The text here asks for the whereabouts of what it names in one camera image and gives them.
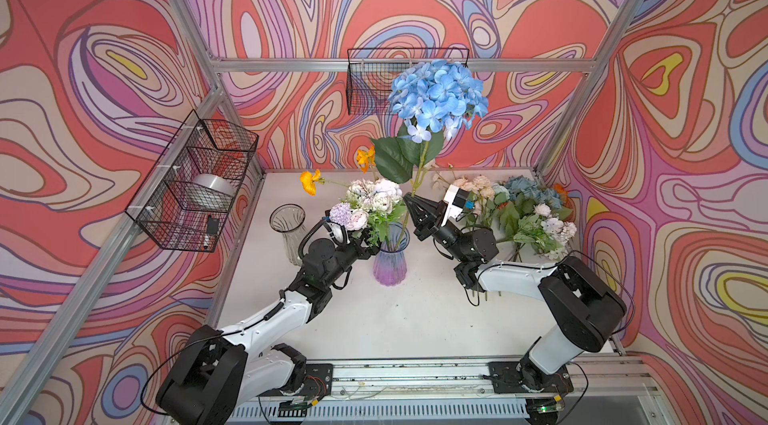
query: orange flower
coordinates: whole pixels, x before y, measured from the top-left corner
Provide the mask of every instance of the orange flower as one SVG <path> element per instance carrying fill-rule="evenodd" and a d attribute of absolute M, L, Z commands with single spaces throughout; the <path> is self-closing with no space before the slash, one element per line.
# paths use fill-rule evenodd
<path fill-rule="evenodd" d="M 564 189 L 562 185 L 559 183 L 555 183 L 554 187 L 552 187 L 557 193 L 560 194 L 560 200 L 563 201 L 563 203 L 568 201 L 568 190 Z"/>
<path fill-rule="evenodd" d="M 322 183 L 322 179 L 320 178 L 320 169 L 315 170 L 315 175 L 312 175 L 307 171 L 302 172 L 299 180 L 301 180 L 301 186 L 304 187 L 304 191 L 311 196 L 315 196 L 317 193 L 317 186 L 315 185 L 315 182 Z"/>
<path fill-rule="evenodd" d="M 374 163 L 373 161 L 373 158 L 375 156 L 376 156 L 376 151 L 374 150 L 373 145 L 371 145 L 371 148 L 368 152 L 364 152 L 362 150 L 357 151 L 357 165 L 359 165 L 360 168 L 362 169 L 362 173 L 368 172 L 368 166 L 376 165 L 376 163 Z"/>

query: yellow poppy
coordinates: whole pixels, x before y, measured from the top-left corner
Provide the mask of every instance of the yellow poppy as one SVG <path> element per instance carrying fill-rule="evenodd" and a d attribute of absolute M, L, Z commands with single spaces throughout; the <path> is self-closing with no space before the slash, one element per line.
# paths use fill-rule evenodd
<path fill-rule="evenodd" d="M 364 152 L 362 150 L 357 151 L 357 165 L 362 168 L 362 173 L 368 172 L 368 166 L 376 166 L 376 163 L 373 161 L 375 156 L 376 150 L 374 149 L 373 145 L 371 145 L 371 149 L 368 152 Z"/>
<path fill-rule="evenodd" d="M 310 172 L 302 172 L 299 180 L 301 180 L 301 186 L 304 187 L 304 191 L 311 196 L 315 196 L 317 193 L 317 186 L 315 185 L 315 182 L 322 183 L 322 179 L 320 178 L 320 169 L 315 170 L 315 175 L 312 175 Z"/>

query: purple glass vase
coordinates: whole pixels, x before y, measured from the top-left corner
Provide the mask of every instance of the purple glass vase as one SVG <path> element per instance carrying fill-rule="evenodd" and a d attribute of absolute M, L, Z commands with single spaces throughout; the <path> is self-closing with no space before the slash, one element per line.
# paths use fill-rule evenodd
<path fill-rule="evenodd" d="M 373 260 L 373 276 L 381 285 L 391 287 L 406 277 L 406 247 L 410 241 L 411 236 L 402 224 L 389 224 L 389 237 Z"/>

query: flower bouquet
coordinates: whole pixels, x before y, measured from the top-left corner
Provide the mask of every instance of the flower bouquet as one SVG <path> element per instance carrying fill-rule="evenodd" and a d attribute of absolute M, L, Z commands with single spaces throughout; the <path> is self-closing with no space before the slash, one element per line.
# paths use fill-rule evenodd
<path fill-rule="evenodd" d="M 331 208 L 330 220 L 348 231 L 370 228 L 372 240 L 380 245 L 395 239 L 389 236 L 389 226 L 400 221 L 405 212 L 402 190 L 395 182 L 355 180 Z"/>
<path fill-rule="evenodd" d="M 450 184 L 441 176 L 436 186 Z M 514 177 L 504 185 L 485 176 L 458 177 L 452 182 L 474 193 L 475 209 L 464 217 L 466 228 L 491 228 L 504 235 L 497 242 L 513 241 L 520 247 L 531 244 L 537 254 L 559 261 L 568 254 L 566 245 L 576 234 L 576 225 L 564 221 L 573 210 L 564 206 L 568 194 L 562 187 L 541 187 L 524 177 Z"/>

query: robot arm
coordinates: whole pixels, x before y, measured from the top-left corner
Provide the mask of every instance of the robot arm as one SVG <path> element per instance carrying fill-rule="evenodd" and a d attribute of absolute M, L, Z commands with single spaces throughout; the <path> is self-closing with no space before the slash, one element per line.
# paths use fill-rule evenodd
<path fill-rule="evenodd" d="M 442 202 L 406 194 L 408 212 L 419 240 L 433 236 L 459 264 L 456 278 L 476 291 L 510 291 L 543 300 L 557 325 L 540 337 L 518 365 L 520 380 L 539 391 L 567 362 L 584 351 L 598 352 L 627 312 L 623 301 L 576 257 L 559 263 L 494 261 L 498 254 L 490 230 L 461 232 L 448 217 L 474 204 L 468 192 L 448 188 Z"/>
<path fill-rule="evenodd" d="M 331 299 L 331 287 L 358 258 L 375 255 L 365 247 L 368 234 L 348 237 L 344 228 L 321 219 L 300 245 L 302 267 L 280 300 L 221 331 L 204 325 L 187 341 L 155 398 L 181 425 L 219 425 L 244 401 L 265 391 L 297 392 L 306 377 L 306 358 L 280 337 L 319 315 Z M 304 248 L 320 228 L 332 233 Z"/>

